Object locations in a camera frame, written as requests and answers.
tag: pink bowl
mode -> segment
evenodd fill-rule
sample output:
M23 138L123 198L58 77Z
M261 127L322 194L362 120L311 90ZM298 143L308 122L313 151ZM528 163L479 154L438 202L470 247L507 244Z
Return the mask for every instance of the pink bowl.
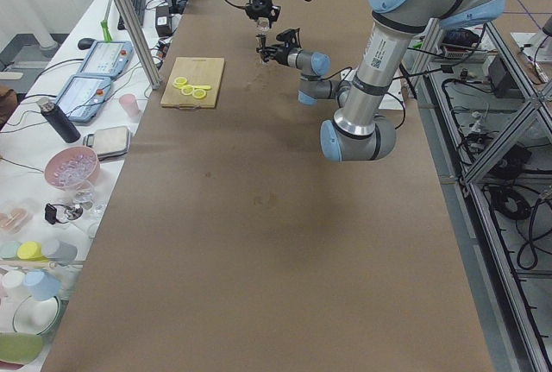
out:
M70 166L70 163L74 165L75 162L80 167L78 180L72 178L70 183L64 183L60 176L66 171L65 168ZM100 162L96 152L87 146L75 146L62 150L48 162L44 169L44 179L54 188L72 189L78 186L83 180L89 180L93 183L99 173Z

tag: pink cup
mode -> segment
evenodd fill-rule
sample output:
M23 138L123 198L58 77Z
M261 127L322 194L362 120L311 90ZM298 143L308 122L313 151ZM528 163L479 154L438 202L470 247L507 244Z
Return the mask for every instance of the pink cup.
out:
M136 97L134 94L123 94L119 98L119 103L121 104L124 111L127 112L127 115L129 115L129 117L136 117L140 114L140 108L138 107L138 103L136 103Z

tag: blue cup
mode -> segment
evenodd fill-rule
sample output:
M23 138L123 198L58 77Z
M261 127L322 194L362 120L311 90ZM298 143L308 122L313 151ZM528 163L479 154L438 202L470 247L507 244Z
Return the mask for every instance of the blue cup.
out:
M29 271L25 275L23 285L31 292L35 300L51 299L61 289L61 281L44 270Z

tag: white bowl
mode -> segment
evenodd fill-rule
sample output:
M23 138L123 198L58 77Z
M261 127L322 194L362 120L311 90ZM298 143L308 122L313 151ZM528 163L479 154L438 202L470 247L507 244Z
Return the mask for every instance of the white bowl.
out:
M57 297L38 301L29 297L17 307L14 315L14 331L41 335L50 330L61 312Z

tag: yellow cup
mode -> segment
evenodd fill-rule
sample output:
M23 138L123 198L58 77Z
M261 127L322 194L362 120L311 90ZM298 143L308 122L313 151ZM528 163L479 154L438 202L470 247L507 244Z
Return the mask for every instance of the yellow cup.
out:
M17 249L17 256L28 262L47 262L48 259L42 255L42 246L36 241L27 241Z

